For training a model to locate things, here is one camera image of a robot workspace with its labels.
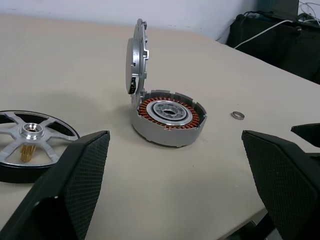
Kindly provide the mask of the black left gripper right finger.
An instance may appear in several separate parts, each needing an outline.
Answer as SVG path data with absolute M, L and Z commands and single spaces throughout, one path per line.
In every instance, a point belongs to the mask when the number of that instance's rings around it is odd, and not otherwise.
M 320 153 L 252 130 L 241 139 L 258 195 L 282 240 L 320 240 Z

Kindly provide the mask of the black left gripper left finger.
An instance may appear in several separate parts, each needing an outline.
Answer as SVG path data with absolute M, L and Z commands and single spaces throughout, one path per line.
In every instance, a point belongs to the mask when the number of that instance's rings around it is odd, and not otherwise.
M 100 195 L 108 130 L 72 142 L 32 186 L 1 230 L 1 240 L 84 240 Z

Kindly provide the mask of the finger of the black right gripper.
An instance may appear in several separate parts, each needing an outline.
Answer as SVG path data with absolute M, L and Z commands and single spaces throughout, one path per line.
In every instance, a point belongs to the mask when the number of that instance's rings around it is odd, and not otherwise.
M 311 145 L 320 148 L 320 123 L 296 125 L 291 128 L 291 132 Z

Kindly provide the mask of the silver spoked rotor wheel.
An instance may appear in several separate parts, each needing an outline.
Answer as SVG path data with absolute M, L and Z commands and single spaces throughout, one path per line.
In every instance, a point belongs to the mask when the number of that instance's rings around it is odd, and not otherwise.
M 0 182 L 31 184 L 54 166 L 60 156 L 49 144 L 51 139 L 73 142 L 80 138 L 66 122 L 40 112 L 0 111 L 0 135 L 13 142 L 0 150 Z M 49 163 L 29 164 L 36 149 L 44 151 Z

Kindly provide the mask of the grey motor housing copper coils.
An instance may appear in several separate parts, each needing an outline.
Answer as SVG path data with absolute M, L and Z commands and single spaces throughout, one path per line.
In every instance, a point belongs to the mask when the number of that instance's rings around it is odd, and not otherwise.
M 191 145 L 207 120 L 205 108 L 189 96 L 143 90 L 131 96 L 133 128 L 146 140 L 169 147 Z

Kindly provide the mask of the silver round motor cover plate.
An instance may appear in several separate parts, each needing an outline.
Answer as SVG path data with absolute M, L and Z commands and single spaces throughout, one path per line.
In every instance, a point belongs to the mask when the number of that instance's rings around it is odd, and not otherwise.
M 137 109 L 145 94 L 144 82 L 147 78 L 146 64 L 149 60 L 146 36 L 147 22 L 139 18 L 133 37 L 128 39 L 125 64 L 126 91 L 131 95 L 131 105 Z

